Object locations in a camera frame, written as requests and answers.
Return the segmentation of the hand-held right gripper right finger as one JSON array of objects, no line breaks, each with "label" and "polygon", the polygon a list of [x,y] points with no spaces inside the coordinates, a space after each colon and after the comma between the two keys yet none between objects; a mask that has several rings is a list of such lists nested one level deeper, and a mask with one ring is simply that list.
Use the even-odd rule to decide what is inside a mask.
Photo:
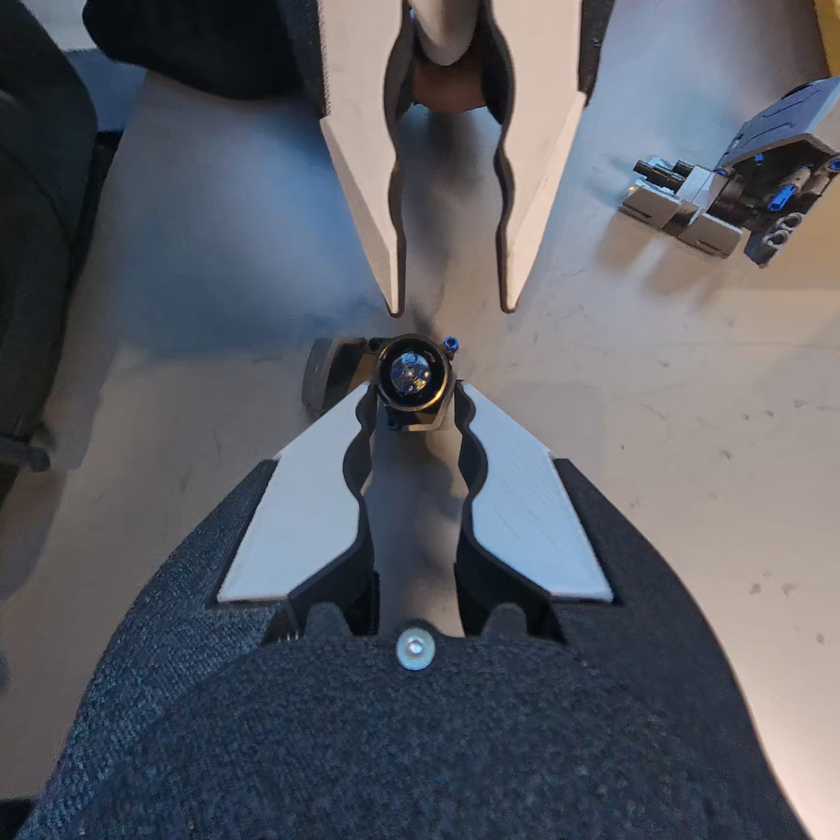
[{"label": "hand-held right gripper right finger", "polygon": [[455,388],[462,534],[479,561],[549,601],[614,601],[550,448],[473,385]]}]

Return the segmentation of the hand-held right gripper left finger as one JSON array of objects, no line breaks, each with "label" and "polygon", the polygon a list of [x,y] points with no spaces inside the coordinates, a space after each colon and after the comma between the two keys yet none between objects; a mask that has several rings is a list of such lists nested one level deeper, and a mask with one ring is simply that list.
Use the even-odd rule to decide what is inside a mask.
[{"label": "hand-held right gripper left finger", "polygon": [[373,566],[363,489],[374,429],[375,387],[361,384],[279,452],[217,602],[300,600],[353,560],[364,586]]}]

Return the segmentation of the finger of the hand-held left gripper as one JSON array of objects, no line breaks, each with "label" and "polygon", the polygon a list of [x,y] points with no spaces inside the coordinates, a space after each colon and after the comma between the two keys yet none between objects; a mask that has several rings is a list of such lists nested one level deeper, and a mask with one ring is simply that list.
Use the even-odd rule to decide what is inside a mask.
[{"label": "finger of the hand-held left gripper", "polygon": [[406,240],[395,137],[413,52],[410,14],[406,2],[319,1],[318,26],[322,135],[374,280],[399,318]]},{"label": "finger of the hand-held left gripper", "polygon": [[585,107],[579,89],[582,3],[488,3],[490,34],[506,71],[495,165],[500,304],[515,312],[537,258]]}]

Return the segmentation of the grey curved brick panel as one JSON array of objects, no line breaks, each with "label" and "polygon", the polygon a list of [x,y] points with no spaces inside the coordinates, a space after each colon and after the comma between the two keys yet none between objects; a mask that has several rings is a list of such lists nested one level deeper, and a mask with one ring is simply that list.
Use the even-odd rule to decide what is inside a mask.
[{"label": "grey curved brick panel", "polygon": [[368,339],[317,338],[312,344],[304,371],[301,402],[309,418],[316,421],[370,378]]}]

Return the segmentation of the grey black wheel assembly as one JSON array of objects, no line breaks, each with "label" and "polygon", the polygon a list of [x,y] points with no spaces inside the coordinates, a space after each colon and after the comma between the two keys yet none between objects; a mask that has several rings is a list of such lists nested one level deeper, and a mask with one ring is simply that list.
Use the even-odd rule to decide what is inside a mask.
[{"label": "grey black wheel assembly", "polygon": [[385,407],[386,427],[395,433],[424,434],[444,423],[455,390],[454,360],[459,341],[437,342],[417,333],[369,339],[372,381]]}]

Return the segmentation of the grey brick block assembly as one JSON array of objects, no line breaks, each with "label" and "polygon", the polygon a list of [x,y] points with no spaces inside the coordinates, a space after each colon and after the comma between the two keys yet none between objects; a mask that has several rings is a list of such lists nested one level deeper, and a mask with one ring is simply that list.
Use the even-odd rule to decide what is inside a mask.
[{"label": "grey brick block assembly", "polygon": [[814,80],[745,122],[711,168],[651,156],[619,211],[722,259],[766,267],[839,173],[839,78]]}]

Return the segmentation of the grey desk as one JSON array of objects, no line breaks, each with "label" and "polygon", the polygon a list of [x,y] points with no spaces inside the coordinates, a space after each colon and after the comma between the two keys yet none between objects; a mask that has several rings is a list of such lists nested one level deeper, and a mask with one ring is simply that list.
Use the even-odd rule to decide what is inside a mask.
[{"label": "grey desk", "polygon": [[806,828],[838,838],[838,185],[764,269],[616,210],[637,159],[710,165],[826,74],[810,2],[616,2],[512,315],[498,127],[413,109],[396,321],[306,103],[135,71],[45,410],[55,468],[2,510],[2,798],[43,787],[159,565],[307,425],[314,339],[405,329],[456,336],[458,373],[665,556]]}]

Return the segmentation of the person's left hand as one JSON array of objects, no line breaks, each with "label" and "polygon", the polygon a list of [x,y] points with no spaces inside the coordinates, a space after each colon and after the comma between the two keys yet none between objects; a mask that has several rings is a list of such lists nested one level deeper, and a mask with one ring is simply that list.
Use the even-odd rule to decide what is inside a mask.
[{"label": "person's left hand", "polygon": [[413,58],[413,103],[431,112],[462,113],[487,104],[481,80],[482,56],[469,49],[456,62],[441,66],[417,49]]}]

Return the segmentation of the grey mesh chair seat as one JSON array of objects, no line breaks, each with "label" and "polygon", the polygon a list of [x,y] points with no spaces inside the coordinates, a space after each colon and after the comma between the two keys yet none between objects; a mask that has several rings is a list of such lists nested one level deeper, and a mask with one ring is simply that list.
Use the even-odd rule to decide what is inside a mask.
[{"label": "grey mesh chair seat", "polygon": [[146,69],[106,56],[100,49],[64,52],[87,88],[97,114],[98,131],[122,133],[129,125]]}]

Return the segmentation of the yellow plastic bin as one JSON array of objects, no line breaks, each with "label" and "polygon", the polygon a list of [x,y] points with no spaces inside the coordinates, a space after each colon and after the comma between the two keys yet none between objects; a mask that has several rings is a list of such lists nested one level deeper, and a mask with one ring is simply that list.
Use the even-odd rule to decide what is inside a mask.
[{"label": "yellow plastic bin", "polygon": [[839,1],[813,1],[826,64],[832,76],[839,76]]}]

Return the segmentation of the person's black printed sweatshirt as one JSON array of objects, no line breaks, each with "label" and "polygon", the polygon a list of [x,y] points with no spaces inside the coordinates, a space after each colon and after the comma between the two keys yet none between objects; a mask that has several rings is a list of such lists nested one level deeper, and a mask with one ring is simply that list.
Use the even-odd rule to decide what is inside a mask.
[{"label": "person's black printed sweatshirt", "polygon": [[98,121],[22,2],[1,2],[2,463],[21,466],[52,386]]}]

